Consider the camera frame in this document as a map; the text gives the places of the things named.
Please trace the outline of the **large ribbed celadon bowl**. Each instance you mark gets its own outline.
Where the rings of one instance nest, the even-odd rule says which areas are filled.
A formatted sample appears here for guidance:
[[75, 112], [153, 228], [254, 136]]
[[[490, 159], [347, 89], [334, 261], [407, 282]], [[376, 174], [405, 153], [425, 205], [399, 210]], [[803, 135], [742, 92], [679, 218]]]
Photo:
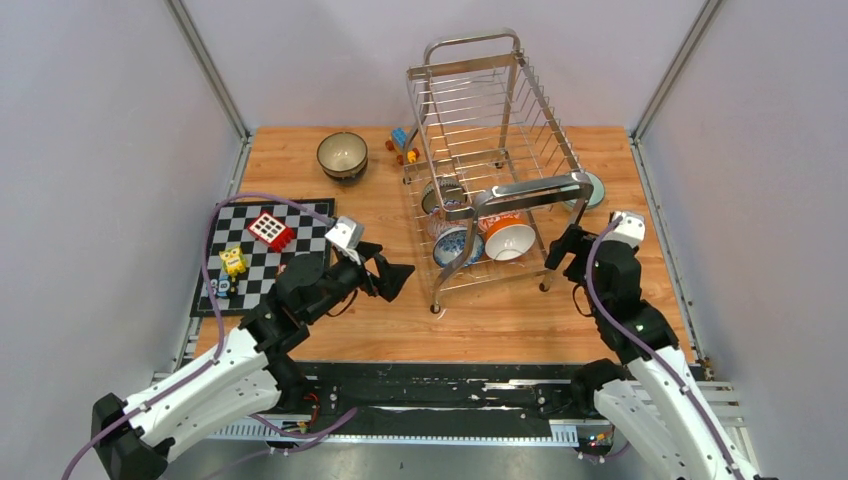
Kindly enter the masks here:
[[[592, 210], [600, 206], [600, 204], [603, 202], [606, 190], [602, 180], [597, 175], [592, 172], [586, 172], [586, 174], [588, 175], [593, 185], [592, 195], [586, 203], [586, 209]], [[571, 211], [576, 206], [576, 200], [564, 201], [563, 206], [566, 210]]]

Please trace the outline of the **blue floral bowl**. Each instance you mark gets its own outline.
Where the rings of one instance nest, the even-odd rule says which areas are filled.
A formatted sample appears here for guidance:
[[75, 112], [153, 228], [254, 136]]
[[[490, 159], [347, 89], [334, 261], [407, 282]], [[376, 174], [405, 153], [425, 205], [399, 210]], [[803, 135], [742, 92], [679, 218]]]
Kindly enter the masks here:
[[[443, 231], [436, 239], [432, 259], [439, 267], [446, 267], [454, 259], [458, 258], [465, 250], [467, 240], [467, 228], [463, 226], [451, 227]], [[480, 234], [473, 237], [471, 254], [464, 263], [469, 266], [480, 260], [484, 253], [484, 240]]]

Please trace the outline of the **steel two-tier dish rack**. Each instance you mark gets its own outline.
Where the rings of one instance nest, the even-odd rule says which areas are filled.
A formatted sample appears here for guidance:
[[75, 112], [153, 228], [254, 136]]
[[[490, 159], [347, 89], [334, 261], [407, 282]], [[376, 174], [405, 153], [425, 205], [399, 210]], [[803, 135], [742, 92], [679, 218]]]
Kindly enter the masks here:
[[[407, 92], [414, 121], [405, 147], [417, 148], [420, 156], [405, 166], [403, 179], [422, 237], [430, 311], [440, 313], [449, 294], [512, 280], [537, 279], [541, 291], [549, 290], [554, 272], [544, 263], [550, 239], [538, 216], [576, 200], [555, 228], [578, 224], [593, 185], [518, 34], [501, 27], [431, 41], [422, 62], [407, 71]], [[465, 250], [446, 267], [432, 259], [435, 241], [420, 206], [425, 186], [438, 186], [442, 177], [456, 178], [467, 193], [464, 204], [438, 206], [447, 220], [467, 222]], [[508, 211], [519, 212], [533, 228], [535, 244], [514, 260], [495, 261], [484, 252], [464, 266], [473, 237], [483, 237], [478, 220]]]

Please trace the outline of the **brown speckled bowl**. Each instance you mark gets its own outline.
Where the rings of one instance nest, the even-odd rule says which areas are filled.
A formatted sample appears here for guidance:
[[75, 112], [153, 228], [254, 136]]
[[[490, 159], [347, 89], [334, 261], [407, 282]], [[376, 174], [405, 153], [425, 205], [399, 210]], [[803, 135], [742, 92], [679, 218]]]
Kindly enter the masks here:
[[323, 170], [355, 173], [366, 166], [368, 147], [358, 134], [336, 132], [321, 141], [316, 158]]

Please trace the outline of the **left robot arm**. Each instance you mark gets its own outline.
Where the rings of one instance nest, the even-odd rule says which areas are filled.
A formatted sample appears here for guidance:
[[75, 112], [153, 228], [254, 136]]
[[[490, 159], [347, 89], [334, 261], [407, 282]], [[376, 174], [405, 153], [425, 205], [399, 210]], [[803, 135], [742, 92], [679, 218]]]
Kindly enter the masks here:
[[298, 411], [307, 381], [289, 353], [309, 327], [357, 292], [393, 301], [415, 268], [392, 264], [381, 245], [355, 258], [293, 257], [259, 303], [216, 347], [144, 391], [93, 406], [94, 449], [111, 479], [157, 479], [207, 435], [251, 414]]

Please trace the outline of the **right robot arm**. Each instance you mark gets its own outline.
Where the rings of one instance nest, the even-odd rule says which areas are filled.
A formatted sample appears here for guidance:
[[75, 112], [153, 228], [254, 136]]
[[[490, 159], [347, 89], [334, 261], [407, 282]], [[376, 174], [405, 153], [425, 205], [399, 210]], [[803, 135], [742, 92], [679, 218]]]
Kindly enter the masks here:
[[570, 225], [546, 267], [573, 255], [565, 277], [585, 289], [602, 341], [618, 357], [578, 369], [571, 403], [621, 432], [659, 479], [758, 479], [720, 424], [664, 315], [642, 297], [637, 258], [645, 226], [619, 217], [599, 234]]

